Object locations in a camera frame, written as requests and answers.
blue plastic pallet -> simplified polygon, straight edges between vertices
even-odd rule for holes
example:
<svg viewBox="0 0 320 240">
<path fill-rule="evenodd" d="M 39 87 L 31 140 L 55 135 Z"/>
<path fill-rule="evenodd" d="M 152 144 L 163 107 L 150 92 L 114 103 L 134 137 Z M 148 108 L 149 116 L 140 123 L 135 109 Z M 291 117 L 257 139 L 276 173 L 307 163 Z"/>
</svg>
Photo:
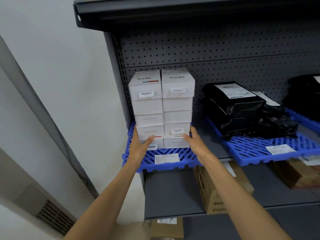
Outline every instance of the blue plastic pallet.
<svg viewBox="0 0 320 240">
<path fill-rule="evenodd" d="M 303 115 L 301 115 L 291 109 L 286 109 L 286 112 L 288 114 L 290 114 L 292 120 L 299 122 L 300 124 L 302 124 L 306 128 L 308 128 L 308 129 L 312 130 L 313 132 L 317 133 L 318 135 L 320 135 L 320 122 L 309 119 L 308 117 L 303 116 Z"/>
<path fill-rule="evenodd" d="M 129 157 L 129 146 L 131 144 L 131 139 L 134 135 L 134 125 L 135 122 L 132 122 L 130 126 L 130 130 L 128 132 L 128 141 L 125 149 L 125 153 L 122 154 L 123 163 L 122 166 L 127 162 L 127 158 Z M 170 163 L 162 163 L 155 164 L 155 155 L 166 155 L 166 154 L 179 154 L 179 162 L 170 162 Z M 168 148 L 168 149 L 157 149 L 146 151 L 146 156 L 143 158 L 141 162 L 141 166 L 137 170 L 137 173 L 142 173 L 143 169 L 146 169 L 147 172 L 152 172 L 153 170 L 163 171 L 163 170 L 172 170 L 175 168 L 184 168 L 185 165 L 188 165 L 190 168 L 195 167 L 197 165 L 201 165 L 198 161 L 197 156 L 193 153 L 191 148 Z"/>
<path fill-rule="evenodd" d="M 234 136 L 230 141 L 221 139 L 221 133 L 214 123 L 206 118 L 207 122 L 214 129 L 215 133 L 222 143 L 229 149 L 239 166 L 248 164 L 267 163 L 269 161 L 283 161 L 289 158 L 300 156 L 320 155 L 320 146 L 314 141 L 308 139 L 301 133 L 297 133 L 298 138 L 275 138 L 262 139 L 253 137 Z M 266 146 L 277 146 L 288 144 L 296 152 L 272 155 Z"/>
</svg>

forearm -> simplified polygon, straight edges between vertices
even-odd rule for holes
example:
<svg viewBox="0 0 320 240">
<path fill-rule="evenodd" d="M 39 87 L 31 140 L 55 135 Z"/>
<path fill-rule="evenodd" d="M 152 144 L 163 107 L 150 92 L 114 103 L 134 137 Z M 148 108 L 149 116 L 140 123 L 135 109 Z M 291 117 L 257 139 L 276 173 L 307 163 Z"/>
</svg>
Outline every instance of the forearm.
<svg viewBox="0 0 320 240">
<path fill-rule="evenodd" d="M 241 239 L 290 239 L 213 154 L 203 161 Z"/>
<path fill-rule="evenodd" d="M 116 223 L 136 170 L 137 165 L 128 160 L 64 239 L 107 239 Z"/>
</svg>

hand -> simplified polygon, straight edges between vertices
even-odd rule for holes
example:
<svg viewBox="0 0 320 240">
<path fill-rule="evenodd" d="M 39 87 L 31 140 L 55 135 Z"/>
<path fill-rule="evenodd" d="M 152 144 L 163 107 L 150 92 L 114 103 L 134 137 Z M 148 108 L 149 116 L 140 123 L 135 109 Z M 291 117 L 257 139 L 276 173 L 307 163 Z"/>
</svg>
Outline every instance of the hand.
<svg viewBox="0 0 320 240">
<path fill-rule="evenodd" d="M 192 137 L 184 133 L 183 138 L 186 142 L 189 142 L 191 150 L 197 155 L 199 162 L 204 165 L 205 160 L 213 154 L 204 144 L 198 135 L 197 130 L 193 126 L 191 126 L 190 129 Z"/>
<path fill-rule="evenodd" d="M 137 169 L 139 168 L 142 159 L 146 155 L 147 149 L 149 145 L 153 142 L 155 136 L 149 136 L 146 141 L 141 144 L 139 141 L 138 133 L 137 133 L 137 125 L 134 126 L 133 130 L 133 137 L 131 139 L 130 144 L 130 152 L 127 162 L 132 162 L 137 166 Z"/>
</svg>

brown cardboard box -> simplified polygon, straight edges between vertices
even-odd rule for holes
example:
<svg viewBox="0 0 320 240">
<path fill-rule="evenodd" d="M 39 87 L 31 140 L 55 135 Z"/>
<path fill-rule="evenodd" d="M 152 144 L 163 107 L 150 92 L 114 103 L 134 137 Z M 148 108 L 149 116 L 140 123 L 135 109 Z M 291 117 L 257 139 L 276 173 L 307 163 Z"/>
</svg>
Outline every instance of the brown cardboard box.
<svg viewBox="0 0 320 240">
<path fill-rule="evenodd" d="M 279 178 L 291 189 L 320 186 L 319 166 L 307 166 L 299 159 L 268 163 Z"/>
<path fill-rule="evenodd" d="M 161 240 L 161 239 L 179 240 L 184 238 L 182 217 L 176 218 L 177 224 L 158 223 L 159 221 L 161 220 L 151 221 L 151 240 Z"/>
<path fill-rule="evenodd" d="M 235 161 L 229 161 L 228 163 L 236 175 L 235 180 L 237 180 L 238 183 L 240 183 L 250 194 L 252 194 L 254 192 L 254 188 L 250 184 L 250 181 L 247 179 L 242 169 Z M 222 199 L 218 195 L 218 192 L 205 167 L 196 166 L 194 167 L 193 172 L 198 183 L 202 202 L 207 215 L 227 213 Z"/>
</svg>

pegboard back panel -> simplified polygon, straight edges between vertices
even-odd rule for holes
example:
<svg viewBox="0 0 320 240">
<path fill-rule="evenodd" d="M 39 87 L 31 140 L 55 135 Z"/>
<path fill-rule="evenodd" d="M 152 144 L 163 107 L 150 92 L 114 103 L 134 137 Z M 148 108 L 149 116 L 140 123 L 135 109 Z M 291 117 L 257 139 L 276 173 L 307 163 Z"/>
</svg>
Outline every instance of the pegboard back panel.
<svg viewBox="0 0 320 240">
<path fill-rule="evenodd" d="M 196 80 L 194 118 L 201 116 L 206 83 L 236 81 L 281 102 L 289 78 L 320 73 L 320 20 L 135 30 L 118 44 L 132 119 L 128 83 L 136 71 L 187 68 Z"/>
</svg>

